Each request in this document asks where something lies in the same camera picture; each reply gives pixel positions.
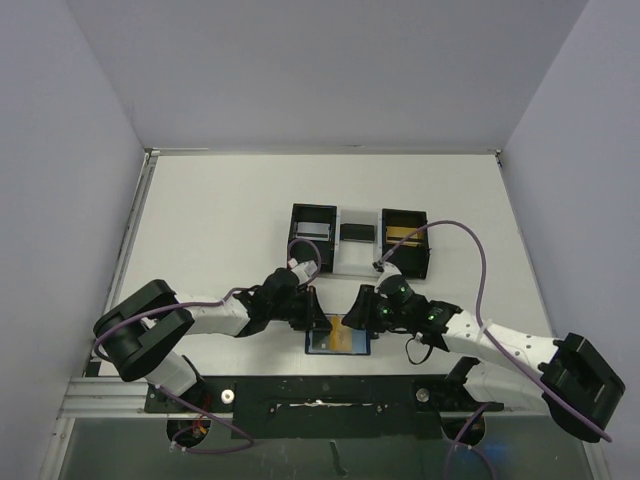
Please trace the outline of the blue leather card holder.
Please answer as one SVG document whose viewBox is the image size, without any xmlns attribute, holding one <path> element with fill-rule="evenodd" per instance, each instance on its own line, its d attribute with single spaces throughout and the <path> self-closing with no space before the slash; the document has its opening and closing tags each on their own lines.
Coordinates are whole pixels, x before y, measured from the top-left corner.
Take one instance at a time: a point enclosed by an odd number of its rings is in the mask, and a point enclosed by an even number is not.
<svg viewBox="0 0 640 480">
<path fill-rule="evenodd" d="M 371 340 L 368 332 L 343 325 L 342 318 L 342 315 L 330 315 L 329 331 L 308 331 L 305 339 L 305 354 L 369 356 Z"/>
</svg>

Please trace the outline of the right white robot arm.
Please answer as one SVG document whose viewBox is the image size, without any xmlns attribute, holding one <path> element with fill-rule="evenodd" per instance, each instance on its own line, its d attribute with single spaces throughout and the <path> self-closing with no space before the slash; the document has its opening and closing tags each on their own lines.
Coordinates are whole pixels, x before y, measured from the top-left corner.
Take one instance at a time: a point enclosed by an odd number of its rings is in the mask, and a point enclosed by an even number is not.
<svg viewBox="0 0 640 480">
<path fill-rule="evenodd" d="M 539 411 L 570 435 L 608 440 L 622 396 L 620 376 L 585 337 L 536 336 L 429 300 L 398 273 L 360 287 L 343 325 L 369 333 L 406 333 L 434 349 L 476 360 L 464 388 L 479 403 Z"/>
</svg>

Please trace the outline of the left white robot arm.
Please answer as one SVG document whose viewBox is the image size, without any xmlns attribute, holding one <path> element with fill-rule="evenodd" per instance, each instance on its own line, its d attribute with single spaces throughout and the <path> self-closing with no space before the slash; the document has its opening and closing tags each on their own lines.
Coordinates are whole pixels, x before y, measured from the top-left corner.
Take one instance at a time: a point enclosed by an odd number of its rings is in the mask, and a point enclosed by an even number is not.
<svg viewBox="0 0 640 480">
<path fill-rule="evenodd" d="M 262 284 L 235 287 L 222 299 L 181 302 L 164 280 L 153 280 L 104 314 L 94 325 L 94 353 L 116 367 L 125 382 L 144 379 L 182 396 L 201 382 L 196 368 L 174 351 L 188 335 L 246 338 L 272 321 L 304 331 L 331 328 L 311 282 L 320 268 L 291 260 Z"/>
</svg>

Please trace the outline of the grey card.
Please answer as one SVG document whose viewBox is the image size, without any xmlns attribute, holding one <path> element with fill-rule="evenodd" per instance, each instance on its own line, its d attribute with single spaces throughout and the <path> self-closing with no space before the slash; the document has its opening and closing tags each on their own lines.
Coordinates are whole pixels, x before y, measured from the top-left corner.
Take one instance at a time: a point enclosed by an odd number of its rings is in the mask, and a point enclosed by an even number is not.
<svg viewBox="0 0 640 480">
<path fill-rule="evenodd" d="M 331 333 L 329 331 L 311 331 L 309 333 L 309 352 L 323 354 L 331 351 Z"/>
</svg>

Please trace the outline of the black white card tray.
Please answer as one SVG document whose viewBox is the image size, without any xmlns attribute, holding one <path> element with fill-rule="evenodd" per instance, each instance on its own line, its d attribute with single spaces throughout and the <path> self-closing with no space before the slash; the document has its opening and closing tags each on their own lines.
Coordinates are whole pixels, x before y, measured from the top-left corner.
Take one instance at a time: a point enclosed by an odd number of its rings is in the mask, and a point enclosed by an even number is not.
<svg viewBox="0 0 640 480">
<path fill-rule="evenodd" d="M 329 223 L 331 238 L 297 238 L 298 222 Z M 319 261 L 321 272 L 351 277 L 376 277 L 379 273 L 373 263 L 387 253 L 388 261 L 399 268 L 408 279 L 424 280 L 430 261 L 428 234 L 420 247 L 388 245 L 385 241 L 387 226 L 419 227 L 427 223 L 424 211 L 382 208 L 363 210 L 341 208 L 335 205 L 295 203 L 292 206 L 287 246 L 289 256 L 298 262 Z"/>
</svg>

